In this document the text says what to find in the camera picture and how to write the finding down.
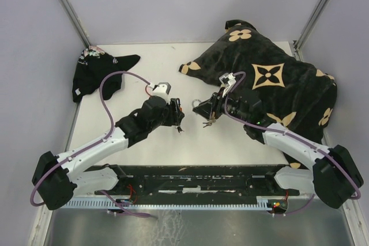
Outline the black headed key pair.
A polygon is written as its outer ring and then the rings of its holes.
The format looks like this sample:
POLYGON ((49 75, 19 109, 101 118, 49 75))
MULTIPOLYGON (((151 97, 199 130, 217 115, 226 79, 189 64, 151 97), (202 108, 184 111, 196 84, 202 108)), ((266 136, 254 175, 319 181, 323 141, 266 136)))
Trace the black headed key pair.
POLYGON ((184 132, 181 126, 175 126, 175 129, 177 130, 178 133, 184 132))

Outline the brass padlock silver shackle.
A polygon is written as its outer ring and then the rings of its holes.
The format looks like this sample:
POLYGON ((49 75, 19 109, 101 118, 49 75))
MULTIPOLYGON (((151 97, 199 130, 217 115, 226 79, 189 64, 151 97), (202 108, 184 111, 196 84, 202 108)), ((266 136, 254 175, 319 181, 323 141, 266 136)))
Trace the brass padlock silver shackle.
POLYGON ((195 106, 197 106, 200 102, 202 102, 201 100, 199 100, 199 99, 195 99, 195 100, 193 100, 193 102, 192 102, 192 106, 193 107, 195 107, 195 106))

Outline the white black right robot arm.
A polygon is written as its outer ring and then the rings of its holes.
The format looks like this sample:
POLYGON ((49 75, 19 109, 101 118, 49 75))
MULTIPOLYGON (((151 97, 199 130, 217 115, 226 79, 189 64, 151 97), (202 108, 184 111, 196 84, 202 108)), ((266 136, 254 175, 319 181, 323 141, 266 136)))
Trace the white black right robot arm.
POLYGON ((327 206, 337 209, 348 199, 360 199, 363 178, 349 151, 341 146, 328 147, 297 135, 270 118, 258 95, 250 90, 241 94, 224 88, 193 107, 193 112, 214 123, 220 116, 240 122, 246 134, 263 145, 292 157, 301 169, 285 166, 265 179, 265 190, 277 195, 297 190, 317 196, 327 206))

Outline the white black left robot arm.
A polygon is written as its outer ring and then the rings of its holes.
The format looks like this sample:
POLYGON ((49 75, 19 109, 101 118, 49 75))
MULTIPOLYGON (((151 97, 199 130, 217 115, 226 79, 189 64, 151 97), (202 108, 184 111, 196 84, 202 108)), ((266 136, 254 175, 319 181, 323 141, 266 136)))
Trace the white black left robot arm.
POLYGON ((92 171, 91 166, 147 139, 160 126, 180 128, 184 116, 178 98, 165 101, 159 96, 150 97, 141 108, 90 143, 58 155, 43 153, 32 177, 35 188, 31 194, 39 194, 49 210, 59 209, 72 197, 88 192, 111 190, 122 194, 127 189, 127 179, 120 167, 107 165, 92 171))

